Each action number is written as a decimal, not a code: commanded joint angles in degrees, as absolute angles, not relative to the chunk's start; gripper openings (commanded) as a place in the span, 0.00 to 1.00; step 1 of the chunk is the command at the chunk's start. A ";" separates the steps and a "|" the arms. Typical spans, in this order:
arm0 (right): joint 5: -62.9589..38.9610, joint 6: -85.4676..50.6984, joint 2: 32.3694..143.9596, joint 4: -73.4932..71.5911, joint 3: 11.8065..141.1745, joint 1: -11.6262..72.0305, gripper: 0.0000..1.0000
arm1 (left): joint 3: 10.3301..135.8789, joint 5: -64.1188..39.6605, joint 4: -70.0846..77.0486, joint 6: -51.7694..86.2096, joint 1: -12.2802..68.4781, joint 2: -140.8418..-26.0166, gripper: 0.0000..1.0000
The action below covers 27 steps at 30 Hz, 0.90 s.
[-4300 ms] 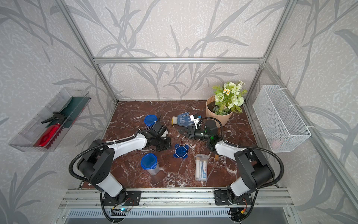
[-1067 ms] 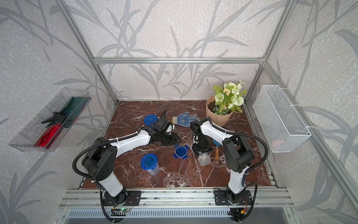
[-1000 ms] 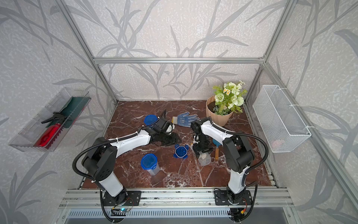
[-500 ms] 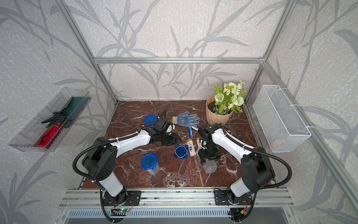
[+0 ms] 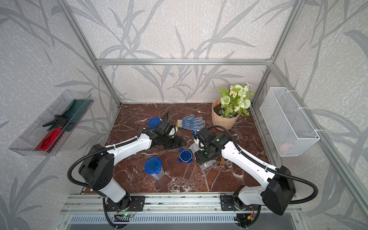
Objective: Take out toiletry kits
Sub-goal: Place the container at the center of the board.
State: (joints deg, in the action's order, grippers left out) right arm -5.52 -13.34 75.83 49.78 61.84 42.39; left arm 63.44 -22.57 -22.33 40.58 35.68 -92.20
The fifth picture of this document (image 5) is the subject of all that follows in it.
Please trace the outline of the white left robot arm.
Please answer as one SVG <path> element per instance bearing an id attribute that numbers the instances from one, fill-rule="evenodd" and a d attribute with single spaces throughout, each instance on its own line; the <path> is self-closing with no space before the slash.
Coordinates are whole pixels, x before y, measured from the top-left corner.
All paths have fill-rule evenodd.
<path id="1" fill-rule="evenodd" d="M 138 135 L 118 144 L 102 147 L 95 145 L 92 152 L 71 165 L 67 178 L 75 185 L 89 187 L 115 204 L 129 200 L 125 189 L 113 178 L 114 167 L 126 158 L 143 150 L 163 146 L 164 150 L 184 146 L 184 138 L 177 135 L 178 128 L 166 119 L 141 130 Z"/>

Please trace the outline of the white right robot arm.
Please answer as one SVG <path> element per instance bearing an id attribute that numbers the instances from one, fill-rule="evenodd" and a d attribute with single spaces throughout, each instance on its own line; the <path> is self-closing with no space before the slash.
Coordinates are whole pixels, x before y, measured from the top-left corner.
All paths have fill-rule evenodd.
<path id="1" fill-rule="evenodd" d="M 222 127 L 223 132 L 218 135 L 213 134 L 212 129 L 204 127 L 194 132 L 194 141 L 199 147 L 194 152 L 198 164 L 204 165 L 223 157 L 242 168 L 259 183 L 259 186 L 241 186 L 236 190 L 233 199 L 238 209 L 243 209 L 246 205 L 261 205 L 282 216 L 289 205 L 306 203 L 317 197 L 319 190 L 314 183 L 293 176 L 284 166 L 276 167 L 255 157 L 240 147 L 226 128 Z M 295 182 L 310 186 L 312 194 L 294 200 Z"/>

